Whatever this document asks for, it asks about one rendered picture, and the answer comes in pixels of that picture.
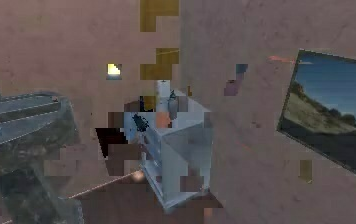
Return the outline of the white chest of drawers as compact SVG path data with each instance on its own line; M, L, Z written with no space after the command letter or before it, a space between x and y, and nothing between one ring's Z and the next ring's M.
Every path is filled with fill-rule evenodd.
M178 95L177 118L165 127L157 125L155 112L124 114L124 132L144 151L140 168L164 210L170 211L210 191L213 130L210 111L195 100ZM145 132L136 128L134 114L149 124Z

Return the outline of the dark spiky small object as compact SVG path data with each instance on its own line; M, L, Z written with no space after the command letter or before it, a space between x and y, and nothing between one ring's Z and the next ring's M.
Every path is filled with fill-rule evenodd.
M138 114L134 114L132 119L134 120L136 128L139 132L145 132L149 127L148 121Z

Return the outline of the framed landscape picture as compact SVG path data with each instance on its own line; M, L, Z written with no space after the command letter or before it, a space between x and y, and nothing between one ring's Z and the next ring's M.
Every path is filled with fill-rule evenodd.
M356 59L299 50L277 131L356 175Z

